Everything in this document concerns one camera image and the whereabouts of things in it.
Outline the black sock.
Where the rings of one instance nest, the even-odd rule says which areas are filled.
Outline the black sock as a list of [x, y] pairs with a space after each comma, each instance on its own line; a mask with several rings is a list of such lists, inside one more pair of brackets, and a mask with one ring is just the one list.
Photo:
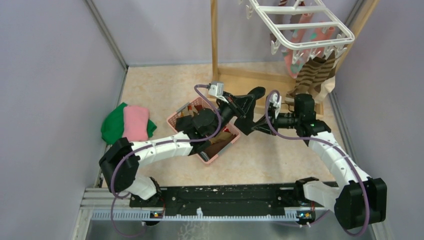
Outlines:
[[[257, 86], [250, 90], [247, 94], [252, 94], [255, 96], [256, 101], [261, 99], [266, 93], [266, 89], [262, 86]], [[254, 124], [254, 111], [256, 107], [256, 101], [251, 106], [243, 106], [243, 110], [246, 113], [246, 118], [241, 119], [237, 118], [234, 122], [234, 125], [246, 136], [248, 136], [252, 131], [252, 126]]]
[[179, 117], [175, 120], [175, 129], [178, 132], [184, 132], [185, 134], [196, 133], [197, 129], [194, 126], [194, 122], [197, 119], [198, 119], [197, 116], [191, 116], [191, 115]]

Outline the white clip hanger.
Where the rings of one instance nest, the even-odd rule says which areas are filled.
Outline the white clip hanger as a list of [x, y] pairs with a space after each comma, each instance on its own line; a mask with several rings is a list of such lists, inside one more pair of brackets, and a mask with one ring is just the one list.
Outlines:
[[[239, 24], [237, 41], [243, 57], [252, 61], [283, 60], [289, 65], [300, 65], [318, 56], [328, 57], [332, 52], [338, 58], [355, 40], [348, 26], [348, 18], [355, 0], [289, 0], [278, 6], [280, 0], [238, 0], [245, 17]], [[275, 24], [274, 17], [301, 15], [297, 24]], [[297, 30], [297, 37], [282, 34], [281, 30]], [[277, 39], [271, 43], [270, 34]]]

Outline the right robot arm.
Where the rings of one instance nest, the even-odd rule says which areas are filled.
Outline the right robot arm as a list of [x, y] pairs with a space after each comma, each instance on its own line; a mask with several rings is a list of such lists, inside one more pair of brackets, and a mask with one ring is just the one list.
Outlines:
[[372, 178], [343, 150], [332, 130], [317, 118], [315, 101], [310, 94], [294, 98], [292, 112], [281, 113], [282, 96], [273, 90], [266, 97], [264, 120], [274, 136], [285, 140], [302, 140], [319, 156], [337, 188], [326, 185], [315, 177], [295, 182], [293, 200], [299, 206], [310, 202], [333, 212], [340, 226], [349, 231], [384, 222], [387, 215], [386, 183]]

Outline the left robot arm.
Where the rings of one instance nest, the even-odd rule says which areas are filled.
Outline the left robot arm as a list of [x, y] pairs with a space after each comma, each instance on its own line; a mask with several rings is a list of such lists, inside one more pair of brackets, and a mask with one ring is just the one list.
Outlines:
[[118, 198], [120, 192], [127, 191], [140, 197], [147, 206], [156, 206], [161, 198], [160, 186], [153, 177], [139, 175], [138, 170], [161, 160], [204, 152], [231, 119], [251, 123], [257, 99], [253, 92], [245, 95], [225, 92], [217, 99], [217, 107], [204, 106], [193, 115], [177, 118], [175, 127], [179, 131], [174, 135], [144, 141], [119, 138], [99, 160], [109, 192]]

